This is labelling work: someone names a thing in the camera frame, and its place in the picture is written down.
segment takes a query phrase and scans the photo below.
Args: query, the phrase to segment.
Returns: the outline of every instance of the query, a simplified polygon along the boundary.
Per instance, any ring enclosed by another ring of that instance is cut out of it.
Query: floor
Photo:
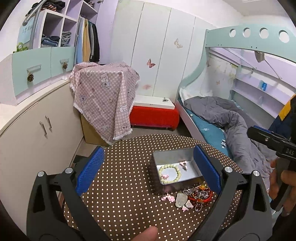
[[[189,130],[185,126],[182,119],[180,119],[179,125],[176,130],[166,130],[164,128],[150,128],[150,127],[137,126],[137,127],[133,127],[133,132],[130,135],[123,137],[122,140],[127,140],[133,137],[140,137],[144,135],[153,135],[153,134],[171,134],[171,135],[191,137]],[[85,140],[83,139],[76,154],[79,156],[88,157],[96,147],[97,147],[96,145],[86,143]]]

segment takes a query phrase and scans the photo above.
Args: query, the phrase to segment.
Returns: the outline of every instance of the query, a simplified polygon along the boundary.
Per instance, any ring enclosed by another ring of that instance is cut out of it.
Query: red ottoman
[[[174,130],[179,124],[179,112],[176,108],[170,110],[134,106],[130,114],[130,121],[132,126],[162,127]]]

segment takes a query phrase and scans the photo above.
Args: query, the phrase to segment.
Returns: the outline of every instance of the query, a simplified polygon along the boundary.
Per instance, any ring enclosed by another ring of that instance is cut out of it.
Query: blanket
[[[124,62],[82,62],[70,74],[74,107],[110,145],[132,132],[129,114],[138,80],[137,72]]]
[[[269,175],[272,172],[270,161],[276,158],[275,151],[265,145],[251,141],[247,136],[248,127],[256,125],[244,111],[226,99],[219,97],[193,97],[184,105],[200,118],[218,127],[225,128],[225,140],[234,162],[244,173],[258,170],[266,189],[269,188]]]

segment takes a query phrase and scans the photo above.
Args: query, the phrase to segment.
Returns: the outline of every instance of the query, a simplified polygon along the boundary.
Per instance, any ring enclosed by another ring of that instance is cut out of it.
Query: beaded bracelet
[[[174,168],[176,170],[176,172],[177,172],[177,177],[173,181],[167,181],[167,180],[164,180],[164,178],[163,178],[162,172],[163,172],[164,169],[167,169],[167,168]],[[181,178],[181,172],[180,172],[179,168],[176,165],[173,165],[173,164],[165,164],[164,166],[162,166],[158,170],[158,174],[159,174],[159,177],[160,177],[160,181],[163,184],[175,183],[175,182],[179,181],[180,178]]]

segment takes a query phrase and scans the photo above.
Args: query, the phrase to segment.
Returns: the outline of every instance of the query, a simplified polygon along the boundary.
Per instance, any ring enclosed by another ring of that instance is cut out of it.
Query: pine cone
[[[68,64],[67,64],[66,62],[64,62],[62,68],[63,68],[64,70],[66,70],[66,69],[68,68]]]
[[[28,74],[27,81],[32,82],[34,80],[34,75],[32,73]]]

